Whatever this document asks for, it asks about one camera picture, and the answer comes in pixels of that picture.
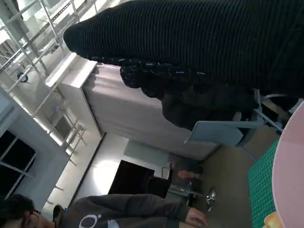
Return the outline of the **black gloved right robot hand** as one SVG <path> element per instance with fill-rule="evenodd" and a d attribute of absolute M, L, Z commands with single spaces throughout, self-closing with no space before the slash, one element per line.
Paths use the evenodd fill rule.
<path fill-rule="evenodd" d="M 304 96 L 301 0 L 132 0 L 70 26 L 63 39 L 98 62 Z"/>

